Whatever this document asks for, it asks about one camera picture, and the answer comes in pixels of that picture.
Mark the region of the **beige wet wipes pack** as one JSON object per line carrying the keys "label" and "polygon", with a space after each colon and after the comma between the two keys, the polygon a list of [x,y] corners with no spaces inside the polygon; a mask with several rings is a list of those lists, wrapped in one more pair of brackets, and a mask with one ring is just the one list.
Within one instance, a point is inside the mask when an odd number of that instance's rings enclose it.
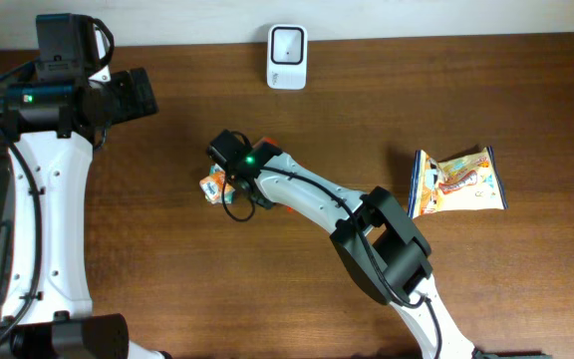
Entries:
{"label": "beige wet wipes pack", "polygon": [[493,147],[438,162],[416,151],[408,198],[408,217],[452,211],[508,208],[496,170]]}

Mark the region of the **red snack bag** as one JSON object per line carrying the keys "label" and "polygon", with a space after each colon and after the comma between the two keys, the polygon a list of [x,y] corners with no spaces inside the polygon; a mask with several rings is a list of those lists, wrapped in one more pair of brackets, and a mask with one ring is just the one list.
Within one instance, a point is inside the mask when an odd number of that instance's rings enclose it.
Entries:
{"label": "red snack bag", "polygon": [[[270,145],[272,145],[272,146],[274,146],[274,147],[279,148],[278,142],[275,141],[274,139],[269,138],[269,137],[262,137],[262,138],[260,138],[260,139],[253,145],[253,148],[254,148],[254,149],[260,148],[263,144],[270,144]],[[286,210],[287,212],[289,212],[289,213],[293,213],[293,212],[294,212],[294,210],[293,210],[292,207],[290,207],[290,206],[284,206],[284,207],[285,207],[285,210]]]}

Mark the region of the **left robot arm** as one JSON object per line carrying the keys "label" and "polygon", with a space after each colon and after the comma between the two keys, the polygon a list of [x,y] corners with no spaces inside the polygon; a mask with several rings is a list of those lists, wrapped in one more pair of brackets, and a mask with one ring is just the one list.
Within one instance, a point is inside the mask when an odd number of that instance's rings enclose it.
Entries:
{"label": "left robot arm", "polygon": [[96,133],[155,114],[146,70],[18,82],[0,131],[13,175],[11,278],[0,358],[165,358],[131,340],[121,314],[96,316],[84,254],[85,189]]}

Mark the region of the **green tissue pack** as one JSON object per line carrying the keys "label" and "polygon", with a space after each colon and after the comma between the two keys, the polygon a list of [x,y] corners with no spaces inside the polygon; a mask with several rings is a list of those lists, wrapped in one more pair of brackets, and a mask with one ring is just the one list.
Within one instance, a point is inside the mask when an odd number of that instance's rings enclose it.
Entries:
{"label": "green tissue pack", "polygon": [[[212,176],[217,173],[221,173],[222,175],[224,175],[224,170],[219,165],[214,164],[210,167],[209,174]],[[233,202],[234,193],[235,193],[234,187],[230,184],[227,184],[225,186],[225,195],[219,194],[218,198],[214,199],[211,203],[212,204],[222,203],[222,201],[225,200],[227,204],[231,204]]]}

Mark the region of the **orange small tissue pack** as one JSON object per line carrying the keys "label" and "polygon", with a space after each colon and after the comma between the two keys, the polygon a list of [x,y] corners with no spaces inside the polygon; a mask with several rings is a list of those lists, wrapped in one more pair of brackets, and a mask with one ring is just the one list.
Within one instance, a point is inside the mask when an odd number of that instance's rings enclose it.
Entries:
{"label": "orange small tissue pack", "polygon": [[225,195],[226,184],[224,183],[224,179],[225,175],[217,173],[212,176],[208,175],[199,182],[199,186],[208,202],[211,203],[214,199],[218,198],[219,194]]}

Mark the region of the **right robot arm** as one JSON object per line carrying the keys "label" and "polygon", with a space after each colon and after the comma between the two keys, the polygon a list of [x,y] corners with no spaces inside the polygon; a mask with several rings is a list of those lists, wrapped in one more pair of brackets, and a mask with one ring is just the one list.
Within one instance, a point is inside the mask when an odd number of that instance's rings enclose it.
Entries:
{"label": "right robot arm", "polygon": [[212,141],[209,155],[252,205],[282,204],[323,228],[355,284],[401,316],[422,357],[481,357],[437,292],[429,243],[389,191],[343,187],[277,146],[253,146],[239,133]]}

